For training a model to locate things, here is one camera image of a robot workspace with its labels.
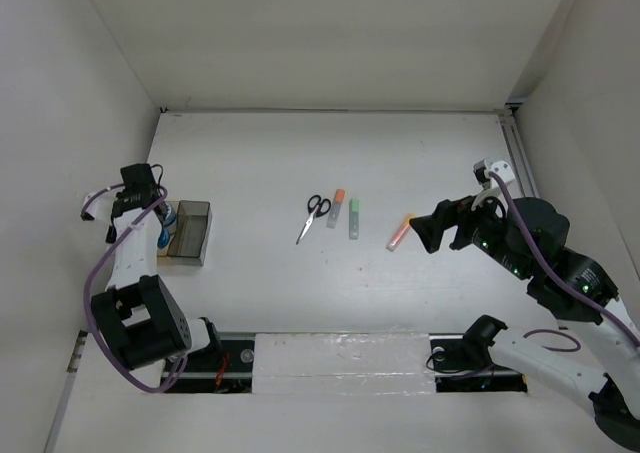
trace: orange highlighter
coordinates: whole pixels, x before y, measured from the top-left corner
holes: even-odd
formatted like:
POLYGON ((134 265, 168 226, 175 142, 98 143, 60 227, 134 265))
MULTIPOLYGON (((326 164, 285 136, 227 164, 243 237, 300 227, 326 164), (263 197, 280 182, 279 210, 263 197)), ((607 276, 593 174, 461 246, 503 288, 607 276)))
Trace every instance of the orange highlighter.
POLYGON ((409 214, 405 217, 404 221, 400 225, 400 227, 393 234, 389 243, 387 243, 387 250, 395 251, 402 239, 405 237, 411 226, 409 225, 409 220, 411 218, 415 218, 416 215, 409 214))
POLYGON ((336 196, 333 197, 331 203, 331 210, 329 211, 329 218, 327 218, 327 228, 335 228, 338 223, 338 215, 340 214, 340 207, 344 200, 344 190, 336 190, 336 196))

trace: scissors blade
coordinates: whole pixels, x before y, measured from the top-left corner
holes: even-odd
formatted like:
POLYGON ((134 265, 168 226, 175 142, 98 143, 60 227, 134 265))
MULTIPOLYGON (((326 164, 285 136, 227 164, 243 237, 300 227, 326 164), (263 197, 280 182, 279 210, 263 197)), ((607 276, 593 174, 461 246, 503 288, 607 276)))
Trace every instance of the scissors blade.
POLYGON ((305 221, 304 226, 302 227, 302 231, 300 232, 300 235, 296 240, 296 245, 300 243, 302 238, 304 238, 304 235, 306 235, 307 231, 309 231, 309 228, 311 228, 311 224, 313 223, 313 219, 315 218, 315 216, 316 216, 316 208, 313 209, 313 211, 309 215, 309 218, 307 218, 307 221, 305 221))

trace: green highlighter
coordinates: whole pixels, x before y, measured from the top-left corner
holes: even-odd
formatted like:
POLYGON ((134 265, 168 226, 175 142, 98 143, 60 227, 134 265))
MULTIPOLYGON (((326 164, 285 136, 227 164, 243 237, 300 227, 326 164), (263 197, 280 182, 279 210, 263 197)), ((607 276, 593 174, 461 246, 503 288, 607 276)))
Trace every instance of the green highlighter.
POLYGON ((352 198, 349 202, 349 239, 357 240, 360 232, 360 200, 352 198))

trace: scissors handle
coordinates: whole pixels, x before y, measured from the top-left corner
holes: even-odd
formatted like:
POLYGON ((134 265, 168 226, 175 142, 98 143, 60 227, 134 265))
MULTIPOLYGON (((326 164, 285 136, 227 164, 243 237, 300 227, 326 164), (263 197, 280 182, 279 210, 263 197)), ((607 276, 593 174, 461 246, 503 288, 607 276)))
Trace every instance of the scissors handle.
POLYGON ((309 212, 309 214, 311 214, 313 210, 316 210, 316 218, 320 218, 321 216, 326 215, 327 213, 329 213, 330 209, 331 200, 327 198, 322 199, 320 195, 313 195, 307 202, 307 211, 309 212))

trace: scissors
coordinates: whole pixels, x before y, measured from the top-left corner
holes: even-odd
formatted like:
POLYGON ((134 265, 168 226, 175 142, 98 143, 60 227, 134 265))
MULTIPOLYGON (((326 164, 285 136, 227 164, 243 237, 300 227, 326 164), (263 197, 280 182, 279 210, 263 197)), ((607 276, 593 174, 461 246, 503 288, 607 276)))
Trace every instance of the scissors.
POLYGON ((305 222, 304 227, 300 232, 300 236, 298 236, 298 239, 296 240, 296 245, 300 243, 302 238, 304 238, 304 235, 307 234, 307 231, 309 231, 309 228, 311 228, 313 220, 326 215, 327 213, 329 213, 330 209, 331 200, 329 200, 328 198, 322 198, 320 195, 313 195, 311 198, 309 198, 309 201, 307 202, 307 211, 309 212, 309 218, 307 218, 307 221, 305 222), (326 210, 322 209, 324 205, 327 205, 326 210))

